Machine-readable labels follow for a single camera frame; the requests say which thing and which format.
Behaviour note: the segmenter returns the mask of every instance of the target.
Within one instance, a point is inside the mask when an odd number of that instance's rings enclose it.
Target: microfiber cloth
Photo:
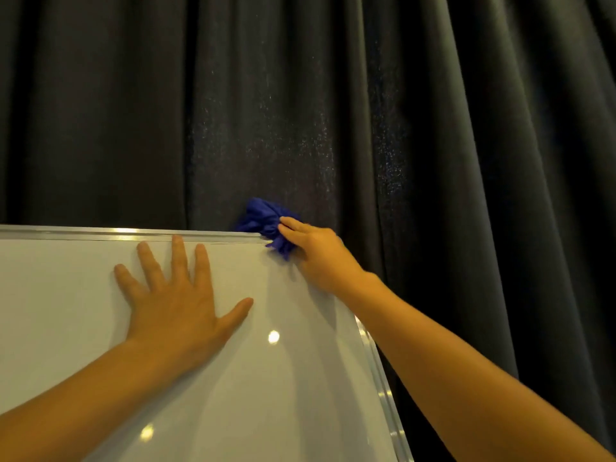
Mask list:
[[[286,261],[295,245],[288,241],[278,231],[280,218],[293,217],[300,220],[290,210],[282,208],[273,202],[264,201],[261,198],[252,198],[246,206],[246,214],[235,227],[235,232],[258,232],[272,240],[267,246],[275,248]]]

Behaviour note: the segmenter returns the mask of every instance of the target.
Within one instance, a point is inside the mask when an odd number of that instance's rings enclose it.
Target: person's left arm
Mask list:
[[[217,318],[204,245],[189,277],[184,242],[173,238],[170,280],[147,243],[137,252],[149,288],[115,267],[133,308],[126,341],[40,396],[0,415],[3,461],[81,460],[180,375],[207,362],[244,320],[252,299]]]

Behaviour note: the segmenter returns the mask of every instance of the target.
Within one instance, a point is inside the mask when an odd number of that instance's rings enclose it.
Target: curtain fold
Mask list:
[[[614,0],[0,0],[0,221],[259,196],[616,442]],[[450,458],[389,371],[416,460]]]

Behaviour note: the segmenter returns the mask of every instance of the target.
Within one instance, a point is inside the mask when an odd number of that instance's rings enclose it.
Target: forearm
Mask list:
[[[587,433],[367,274],[337,293],[459,461],[605,460]]]
[[[149,350],[124,342],[56,387],[0,416],[6,461],[81,460],[170,384]]]

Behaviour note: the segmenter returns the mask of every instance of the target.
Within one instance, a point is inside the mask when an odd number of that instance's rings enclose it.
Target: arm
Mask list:
[[[281,221],[282,234],[301,247],[304,275],[364,324],[458,461],[615,460],[553,406],[363,271],[334,232]]]
[[[207,362],[241,324],[252,299],[217,318],[204,245],[190,282],[184,242],[173,239],[166,281],[147,243],[137,252],[149,289],[126,267],[115,275],[133,309],[126,341],[42,395],[0,415],[4,461],[81,460],[176,378]]]

